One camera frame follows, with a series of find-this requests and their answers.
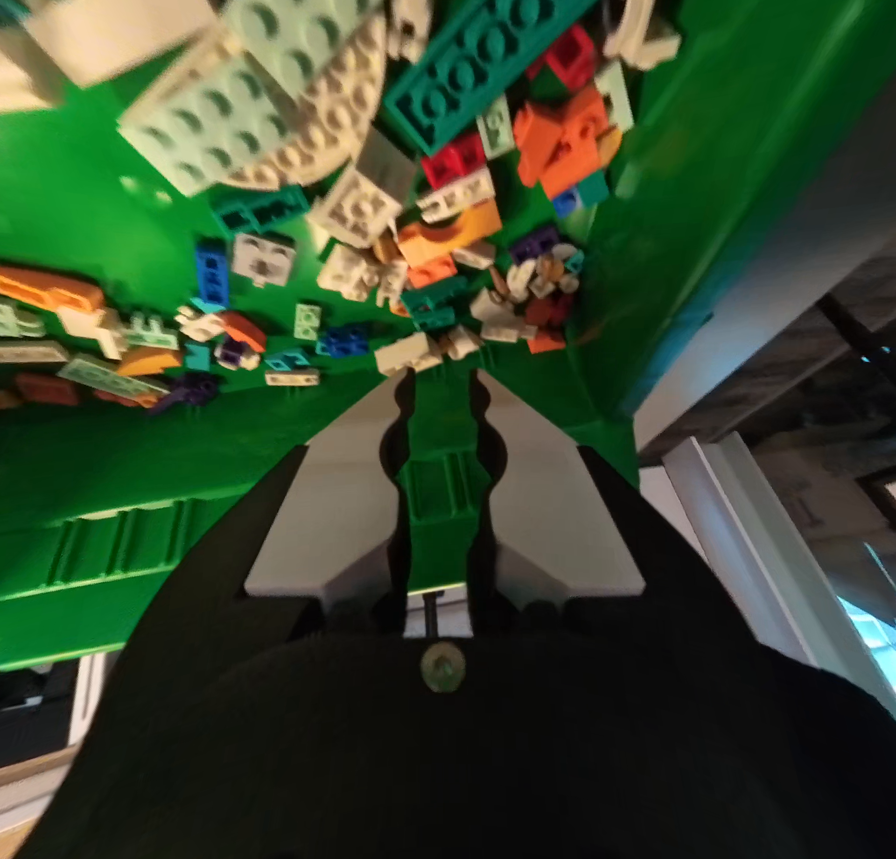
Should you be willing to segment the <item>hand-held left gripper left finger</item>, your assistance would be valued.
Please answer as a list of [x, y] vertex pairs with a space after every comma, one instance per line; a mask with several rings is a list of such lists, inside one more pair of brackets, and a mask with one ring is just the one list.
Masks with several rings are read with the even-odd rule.
[[302, 598], [328, 623], [404, 634], [411, 539], [399, 473], [414, 411], [415, 375], [398, 372], [308, 441], [247, 595]]

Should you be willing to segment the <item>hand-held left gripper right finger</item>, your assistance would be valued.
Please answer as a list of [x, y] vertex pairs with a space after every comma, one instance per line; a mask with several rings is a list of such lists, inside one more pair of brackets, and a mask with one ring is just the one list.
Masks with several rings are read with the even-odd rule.
[[487, 372], [471, 375], [469, 399], [488, 477], [469, 549], [473, 632], [508, 631], [532, 605], [641, 596], [579, 443]]

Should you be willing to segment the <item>green plastic tray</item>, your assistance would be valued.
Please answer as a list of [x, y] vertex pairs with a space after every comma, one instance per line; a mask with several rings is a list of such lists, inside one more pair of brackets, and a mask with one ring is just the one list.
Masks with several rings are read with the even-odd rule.
[[[439, 16], [463, 0], [436, 0]], [[894, 68], [894, 0], [657, 0], [680, 44], [648, 70], [578, 58], [503, 91], [513, 147], [487, 161], [506, 268], [548, 232], [584, 248], [558, 349], [486, 343], [483, 360], [436, 356], [417, 373], [410, 460], [410, 590], [454, 584], [486, 474], [466, 396], [476, 367], [514, 387], [636, 483], [630, 415], [745, 250]], [[127, 106], [181, 54], [80, 91], [56, 109], [2, 115], [2, 262], [103, 288], [121, 318], [175, 316], [200, 298], [201, 240], [232, 248], [220, 187], [184, 199], [116, 133]], [[298, 444], [385, 380], [378, 360], [411, 317], [318, 284], [302, 215], [285, 288], [232, 275], [230, 306], [265, 337], [252, 370], [231, 344], [183, 349], [147, 376], [167, 394], [126, 405], [2, 364], [2, 671], [121, 648], [202, 533]]]

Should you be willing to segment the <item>pile of toy bricks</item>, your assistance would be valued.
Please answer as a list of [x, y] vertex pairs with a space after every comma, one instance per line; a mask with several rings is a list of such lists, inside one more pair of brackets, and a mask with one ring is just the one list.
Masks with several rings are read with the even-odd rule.
[[116, 133], [184, 199], [230, 187], [201, 240], [200, 298], [126, 322], [103, 288], [2, 262], [2, 364], [150, 405], [147, 376], [191, 368], [187, 345], [231, 344], [252, 370], [265, 337], [230, 306], [232, 275], [285, 288], [298, 262], [266, 232], [302, 215], [335, 239], [319, 286], [396, 310], [407, 272], [497, 232], [487, 161], [513, 147], [503, 91], [566, 50], [648, 70], [674, 58], [657, 0], [2, 0], [2, 114], [54, 110], [181, 49]]

